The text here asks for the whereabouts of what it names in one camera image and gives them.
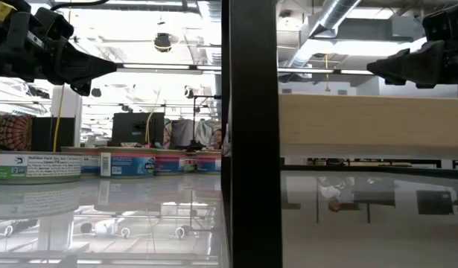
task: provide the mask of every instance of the wooden board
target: wooden board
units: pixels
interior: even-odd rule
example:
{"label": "wooden board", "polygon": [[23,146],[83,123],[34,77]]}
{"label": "wooden board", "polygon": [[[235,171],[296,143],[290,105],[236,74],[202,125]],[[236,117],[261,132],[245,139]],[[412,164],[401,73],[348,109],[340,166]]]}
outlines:
{"label": "wooden board", "polygon": [[282,155],[458,159],[458,99],[280,95]]}

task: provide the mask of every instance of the tape label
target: tape label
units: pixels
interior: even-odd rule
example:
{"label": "tape label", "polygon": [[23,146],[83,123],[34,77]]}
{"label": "tape label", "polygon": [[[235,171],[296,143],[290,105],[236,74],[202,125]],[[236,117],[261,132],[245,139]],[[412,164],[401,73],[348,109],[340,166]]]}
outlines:
{"label": "tape label", "polygon": [[152,176],[156,157],[152,155],[125,155],[124,153],[102,153],[102,176]]}
{"label": "tape label", "polygon": [[81,173],[82,174],[100,174],[100,155],[91,156],[85,155],[83,156],[83,161],[81,162]]}
{"label": "tape label", "polygon": [[0,154],[0,179],[77,177],[81,156]]}

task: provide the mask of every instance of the reflective glass surface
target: reflective glass surface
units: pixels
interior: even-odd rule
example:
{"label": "reflective glass surface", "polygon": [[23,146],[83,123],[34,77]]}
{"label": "reflective glass surface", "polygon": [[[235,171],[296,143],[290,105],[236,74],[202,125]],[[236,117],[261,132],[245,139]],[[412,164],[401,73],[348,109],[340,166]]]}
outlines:
{"label": "reflective glass surface", "polygon": [[0,185],[0,265],[217,267],[220,177]]}
{"label": "reflective glass surface", "polygon": [[284,171],[282,188],[285,268],[458,267],[457,179]]}

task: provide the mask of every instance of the white pillar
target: white pillar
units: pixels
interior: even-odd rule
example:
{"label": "white pillar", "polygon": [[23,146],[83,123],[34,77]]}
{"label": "white pillar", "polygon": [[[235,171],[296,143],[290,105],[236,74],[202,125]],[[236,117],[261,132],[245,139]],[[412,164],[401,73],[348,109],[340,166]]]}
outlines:
{"label": "white pillar", "polygon": [[360,84],[356,88],[356,95],[357,96],[379,96],[380,95],[380,78],[373,77],[366,82]]}
{"label": "white pillar", "polygon": [[306,157],[285,156],[286,165],[306,165]]}
{"label": "white pillar", "polygon": [[38,250],[65,251],[73,241],[73,215],[66,212],[39,219]]}
{"label": "white pillar", "polygon": [[442,169],[454,169],[452,165],[452,159],[442,159],[441,160]]}
{"label": "white pillar", "polygon": [[[54,86],[53,95],[51,96],[51,115],[55,118],[58,116],[58,107],[60,105],[60,96],[63,90],[62,86]],[[61,118],[74,118],[74,140],[75,147],[80,146],[80,131],[81,131],[81,113],[83,108],[83,100],[70,85],[65,85],[63,93],[63,105],[61,108]]]}

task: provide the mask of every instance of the exposed ceiling duct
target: exposed ceiling duct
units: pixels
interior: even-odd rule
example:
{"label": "exposed ceiling duct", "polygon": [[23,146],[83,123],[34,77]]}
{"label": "exposed ceiling duct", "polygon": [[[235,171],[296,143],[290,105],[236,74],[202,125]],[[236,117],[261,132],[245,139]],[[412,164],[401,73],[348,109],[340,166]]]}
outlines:
{"label": "exposed ceiling duct", "polygon": [[[346,16],[353,10],[361,0],[326,0],[322,10],[315,14],[317,20],[308,25],[308,38],[325,31],[336,29]],[[303,68],[311,56],[319,51],[313,51],[311,40],[308,39],[295,53],[286,67]]]}
{"label": "exposed ceiling duct", "polygon": [[321,12],[317,14],[318,21],[311,28],[309,38],[326,30],[337,28],[361,0],[326,0]]}
{"label": "exposed ceiling duct", "polygon": [[[203,1],[199,3],[200,14],[204,20],[204,42],[206,45],[215,46],[216,48],[206,48],[207,60],[210,65],[222,65],[222,1]],[[222,94],[222,75],[214,76],[215,94]],[[222,106],[217,102],[217,116],[222,116]]]}

